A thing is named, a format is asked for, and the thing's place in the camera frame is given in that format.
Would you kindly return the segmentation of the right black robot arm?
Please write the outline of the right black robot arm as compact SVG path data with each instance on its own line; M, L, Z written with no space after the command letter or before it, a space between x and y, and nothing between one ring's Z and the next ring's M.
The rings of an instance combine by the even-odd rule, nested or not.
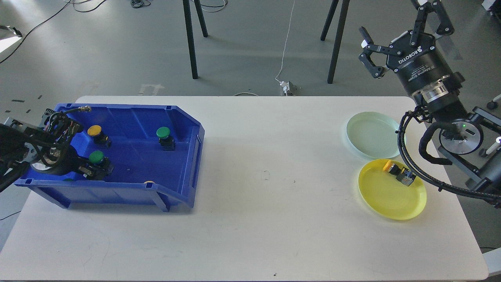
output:
M481 199L495 208L500 207L501 164L500 151L477 167L463 158L477 151L484 141L483 129L500 133L500 118L480 107L467 112L459 100L460 88L465 81L460 72L453 72L436 47L436 37L425 32L428 14L437 14L440 24L436 34L453 34L454 27L440 0L414 0L417 18L413 29L393 39L388 47L374 44L365 27L363 52L359 60L374 78L393 71L416 107L402 117L397 134L397 145L403 161L410 171L422 180L456 195ZM467 188L447 184L426 173L408 153L404 135L408 123L429 123L419 141L419 155L437 165L455 165L468 175Z

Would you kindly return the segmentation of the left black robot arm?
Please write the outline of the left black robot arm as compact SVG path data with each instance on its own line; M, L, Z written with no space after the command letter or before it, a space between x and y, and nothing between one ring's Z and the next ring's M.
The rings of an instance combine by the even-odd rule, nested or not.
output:
M77 112L90 112L89 105L67 111L47 109L39 126L8 118L1 124L1 190L27 173L29 168L42 174L66 175L75 172L89 180L102 180L114 166L102 151L89 157L78 155L71 145L84 129L70 117Z

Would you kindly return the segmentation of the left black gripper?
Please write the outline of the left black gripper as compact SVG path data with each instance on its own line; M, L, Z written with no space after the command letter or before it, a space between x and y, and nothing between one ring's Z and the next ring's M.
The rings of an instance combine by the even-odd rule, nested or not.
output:
M31 169L37 173L50 175L66 175L70 172L82 174L84 178L101 181L112 173L112 166L103 165L103 157L86 158L80 156L75 149L62 151L52 150L37 162L31 164Z

